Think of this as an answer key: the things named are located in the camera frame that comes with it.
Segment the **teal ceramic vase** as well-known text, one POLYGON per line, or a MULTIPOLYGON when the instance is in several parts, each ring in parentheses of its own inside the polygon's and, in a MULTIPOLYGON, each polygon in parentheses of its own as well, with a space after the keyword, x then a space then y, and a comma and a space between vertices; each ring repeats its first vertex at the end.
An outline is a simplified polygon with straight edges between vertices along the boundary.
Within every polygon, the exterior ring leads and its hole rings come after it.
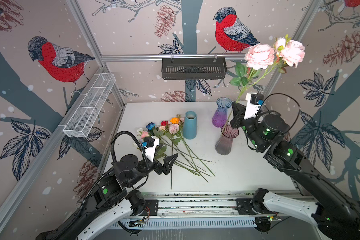
POLYGON ((183 136, 192 140, 197 135, 197 114, 194 111, 187 111, 183 125, 183 136))

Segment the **blue artificial rose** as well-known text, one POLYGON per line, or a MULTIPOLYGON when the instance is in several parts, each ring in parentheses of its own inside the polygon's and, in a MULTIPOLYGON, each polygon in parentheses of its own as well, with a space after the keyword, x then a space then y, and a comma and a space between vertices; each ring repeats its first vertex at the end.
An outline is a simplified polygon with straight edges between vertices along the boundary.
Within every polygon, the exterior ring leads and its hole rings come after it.
POLYGON ((153 123, 153 122, 151 122, 151 123, 149 123, 148 125, 146 125, 146 128, 147 128, 148 131, 153 130, 155 127, 156 127, 156 124, 153 123))

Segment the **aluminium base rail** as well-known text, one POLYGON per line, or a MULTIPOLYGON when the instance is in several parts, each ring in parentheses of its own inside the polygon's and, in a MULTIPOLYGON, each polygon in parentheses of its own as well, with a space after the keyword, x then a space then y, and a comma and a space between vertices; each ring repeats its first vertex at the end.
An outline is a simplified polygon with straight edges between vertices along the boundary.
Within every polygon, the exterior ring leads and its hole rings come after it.
POLYGON ((312 197, 291 191, 145 192, 146 207, 111 225, 131 231, 251 228, 267 232, 272 222, 293 217, 313 224, 317 206, 312 197))

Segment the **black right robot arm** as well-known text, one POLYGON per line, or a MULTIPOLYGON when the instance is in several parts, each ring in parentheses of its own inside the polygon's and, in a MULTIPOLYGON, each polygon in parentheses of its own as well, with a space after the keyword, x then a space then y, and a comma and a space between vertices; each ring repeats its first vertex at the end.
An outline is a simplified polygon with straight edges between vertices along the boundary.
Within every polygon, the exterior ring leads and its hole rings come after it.
POLYGON ((317 227, 331 240, 360 240, 360 201, 348 197, 311 164, 305 154, 284 137, 291 129, 277 111, 259 111, 245 118, 249 107, 233 103, 231 127, 242 128, 248 147, 263 153, 275 169, 304 187, 315 202, 279 196, 259 188, 251 201, 237 210, 244 214, 282 213, 317 227))

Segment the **pink peony spray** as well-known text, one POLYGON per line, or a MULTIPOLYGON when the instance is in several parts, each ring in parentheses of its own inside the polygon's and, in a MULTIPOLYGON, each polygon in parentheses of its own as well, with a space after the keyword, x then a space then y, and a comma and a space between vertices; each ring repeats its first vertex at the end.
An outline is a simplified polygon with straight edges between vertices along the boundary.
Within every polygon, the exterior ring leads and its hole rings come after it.
POLYGON ((245 54, 246 64, 236 63, 236 77, 230 84, 240 89, 236 101, 242 95, 267 75, 278 71, 287 72, 287 67, 296 68, 305 57, 305 47, 302 43, 292 40, 288 35, 278 38, 272 46, 256 44, 249 47, 245 54))
POLYGON ((170 122, 166 136, 171 139, 171 142, 176 146, 175 149, 179 150, 181 155, 188 162, 190 167, 186 168, 189 169, 190 172, 202 177, 204 180, 206 180, 205 176, 215 177, 216 175, 207 165, 207 163, 210 163, 210 161, 201 159, 187 144, 186 139, 182 133, 183 125, 184 122, 182 121, 179 125, 172 124, 170 122))

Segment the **red artificial rose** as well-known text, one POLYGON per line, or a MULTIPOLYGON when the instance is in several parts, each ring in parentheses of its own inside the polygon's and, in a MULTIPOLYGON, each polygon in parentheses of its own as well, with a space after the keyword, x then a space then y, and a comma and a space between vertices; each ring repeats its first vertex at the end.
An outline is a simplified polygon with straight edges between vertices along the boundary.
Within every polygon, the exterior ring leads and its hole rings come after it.
POLYGON ((161 126, 164 126, 164 127, 166 127, 168 124, 169 124, 168 121, 162 121, 162 122, 161 122, 161 126))

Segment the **orange artificial rose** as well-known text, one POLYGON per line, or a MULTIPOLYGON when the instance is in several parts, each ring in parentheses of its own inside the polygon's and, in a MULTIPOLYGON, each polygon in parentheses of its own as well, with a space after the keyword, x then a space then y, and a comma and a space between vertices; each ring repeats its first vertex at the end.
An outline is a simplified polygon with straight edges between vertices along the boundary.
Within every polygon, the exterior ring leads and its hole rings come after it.
POLYGON ((170 120, 170 122, 171 122, 172 124, 177 124, 177 125, 179 125, 180 122, 181 122, 181 120, 180 120, 180 118, 174 117, 174 118, 172 118, 172 119, 170 120))

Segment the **pink grey glass vase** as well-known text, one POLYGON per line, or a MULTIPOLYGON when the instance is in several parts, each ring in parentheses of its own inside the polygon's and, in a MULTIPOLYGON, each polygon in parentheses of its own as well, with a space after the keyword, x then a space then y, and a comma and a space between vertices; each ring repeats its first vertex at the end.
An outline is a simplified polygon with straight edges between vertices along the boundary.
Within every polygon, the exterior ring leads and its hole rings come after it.
POLYGON ((239 136, 239 130, 226 124, 221 128, 221 135, 215 144, 215 150, 219 155, 226 156, 232 150, 233 141, 239 136))

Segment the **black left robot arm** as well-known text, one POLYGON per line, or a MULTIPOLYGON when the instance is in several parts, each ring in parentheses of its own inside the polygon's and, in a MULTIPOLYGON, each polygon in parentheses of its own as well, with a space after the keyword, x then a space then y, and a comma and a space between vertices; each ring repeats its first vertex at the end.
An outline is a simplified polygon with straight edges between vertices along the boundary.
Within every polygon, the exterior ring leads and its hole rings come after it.
POLYGON ((146 201, 133 186, 152 171, 168 175, 178 155, 161 163, 125 155, 91 187, 80 207, 55 230, 40 233, 38 240, 93 240, 114 223, 141 214, 146 201))

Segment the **pink artificial rose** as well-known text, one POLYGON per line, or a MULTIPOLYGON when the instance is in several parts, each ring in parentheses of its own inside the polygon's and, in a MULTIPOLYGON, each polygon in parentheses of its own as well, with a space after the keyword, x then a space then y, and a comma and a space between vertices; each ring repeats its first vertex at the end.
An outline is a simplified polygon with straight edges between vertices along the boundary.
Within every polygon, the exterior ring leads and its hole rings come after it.
POLYGON ((142 134, 141 134, 141 139, 144 139, 144 138, 149 137, 149 136, 150 136, 149 132, 143 131, 142 134))

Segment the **blue purple glass vase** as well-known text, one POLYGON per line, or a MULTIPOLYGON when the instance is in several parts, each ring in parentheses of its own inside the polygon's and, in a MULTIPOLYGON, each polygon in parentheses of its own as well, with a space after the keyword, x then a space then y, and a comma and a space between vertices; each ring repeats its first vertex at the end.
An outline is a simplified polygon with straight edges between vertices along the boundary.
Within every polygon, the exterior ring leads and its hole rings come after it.
POLYGON ((212 118, 212 124, 217 127, 223 127, 227 122, 228 109, 232 106, 232 101, 229 98, 221 97, 217 101, 217 109, 212 118))

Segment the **white artificial rose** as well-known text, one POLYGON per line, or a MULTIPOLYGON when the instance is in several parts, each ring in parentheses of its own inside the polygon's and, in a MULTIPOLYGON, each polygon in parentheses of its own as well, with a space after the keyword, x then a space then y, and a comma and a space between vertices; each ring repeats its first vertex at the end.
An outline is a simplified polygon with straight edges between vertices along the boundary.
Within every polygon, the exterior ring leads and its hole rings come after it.
POLYGON ((139 136, 140 136, 143 132, 144 132, 144 129, 142 129, 142 128, 139 128, 139 129, 137 130, 137 133, 138 133, 139 136))

